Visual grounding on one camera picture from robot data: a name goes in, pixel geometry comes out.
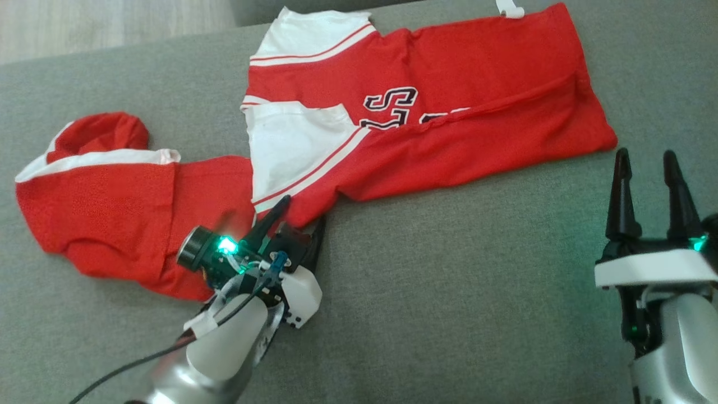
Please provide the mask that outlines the red garment with white band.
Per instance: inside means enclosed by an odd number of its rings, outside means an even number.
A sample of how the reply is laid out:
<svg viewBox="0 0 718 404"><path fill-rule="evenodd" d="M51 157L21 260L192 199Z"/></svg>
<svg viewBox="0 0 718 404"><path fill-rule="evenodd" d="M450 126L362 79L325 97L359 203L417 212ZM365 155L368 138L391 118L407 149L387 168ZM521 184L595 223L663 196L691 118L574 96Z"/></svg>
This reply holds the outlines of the red garment with white band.
<svg viewBox="0 0 718 404"><path fill-rule="evenodd" d="M182 163L175 149L149 149L149 131L126 112L68 123L15 177L16 200L46 253L79 273L122 279L162 296L207 301L200 273L177 264L197 226L245 235L255 211L248 158Z"/></svg>

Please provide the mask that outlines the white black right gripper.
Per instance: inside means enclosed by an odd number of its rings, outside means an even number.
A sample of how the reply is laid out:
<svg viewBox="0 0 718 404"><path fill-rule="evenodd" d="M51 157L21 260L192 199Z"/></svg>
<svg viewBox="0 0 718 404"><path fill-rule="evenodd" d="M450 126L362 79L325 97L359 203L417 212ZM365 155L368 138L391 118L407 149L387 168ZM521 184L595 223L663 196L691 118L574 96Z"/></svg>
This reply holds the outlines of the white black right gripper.
<svg viewBox="0 0 718 404"><path fill-rule="evenodd" d="M668 240L640 240L633 253L629 243L615 243L643 235L635 218L630 191L632 169L628 149L615 155L607 213L606 237L610 242L595 264L595 286L619 294L623 340L635 356L644 356L664 341L661 304L671 296L695 293L711 304L718 291L718 214L701 224L689 186L674 151L664 152L664 181L669 189ZM673 245L669 240L679 241Z"/></svg>

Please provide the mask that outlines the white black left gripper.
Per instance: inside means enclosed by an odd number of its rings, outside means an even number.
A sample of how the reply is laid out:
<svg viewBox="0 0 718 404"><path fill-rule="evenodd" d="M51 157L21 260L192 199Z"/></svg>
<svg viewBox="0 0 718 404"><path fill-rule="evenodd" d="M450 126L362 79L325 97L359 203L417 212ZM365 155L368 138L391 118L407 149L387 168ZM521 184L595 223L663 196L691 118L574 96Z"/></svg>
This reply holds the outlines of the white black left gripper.
<svg viewBox="0 0 718 404"><path fill-rule="evenodd" d="M239 252L224 259L231 278L228 301L255 299L268 309L279 309L280 319L292 328L301 328L320 308L323 292L316 279L326 230L326 217L320 217L312 232L302 232L281 224L268 236L291 203L283 196L241 241Z"/></svg>

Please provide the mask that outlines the large grey sofa seat cushion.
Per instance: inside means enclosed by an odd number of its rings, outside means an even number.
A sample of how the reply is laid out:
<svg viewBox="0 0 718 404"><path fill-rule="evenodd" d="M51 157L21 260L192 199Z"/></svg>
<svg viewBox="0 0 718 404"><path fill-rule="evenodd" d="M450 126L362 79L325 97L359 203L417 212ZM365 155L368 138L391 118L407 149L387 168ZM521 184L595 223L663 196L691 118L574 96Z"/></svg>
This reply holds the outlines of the large grey sofa seat cushion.
<svg viewBox="0 0 718 404"><path fill-rule="evenodd" d="M662 154L718 212L718 0L566 0L645 236L665 236ZM248 153L240 111L267 25L0 66L0 404L68 404L168 347L197 302L46 255L13 179L62 126L126 111L155 148ZM615 153L328 214L324 297L281 327L242 404L632 404L620 301L594 283Z"/></svg>

